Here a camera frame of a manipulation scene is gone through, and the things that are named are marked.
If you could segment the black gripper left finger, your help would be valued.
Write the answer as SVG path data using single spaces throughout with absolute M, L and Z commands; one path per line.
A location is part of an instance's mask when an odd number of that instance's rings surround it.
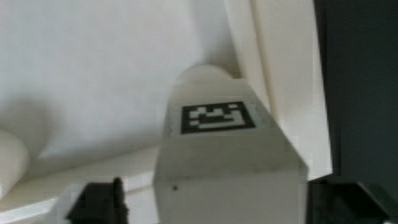
M 66 219 L 71 224 L 128 224 L 123 179 L 85 185 Z

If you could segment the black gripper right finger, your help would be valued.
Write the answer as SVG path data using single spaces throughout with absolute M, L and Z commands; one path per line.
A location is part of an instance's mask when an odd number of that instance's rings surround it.
M 311 181 L 306 224 L 398 224 L 398 204 L 361 182 Z

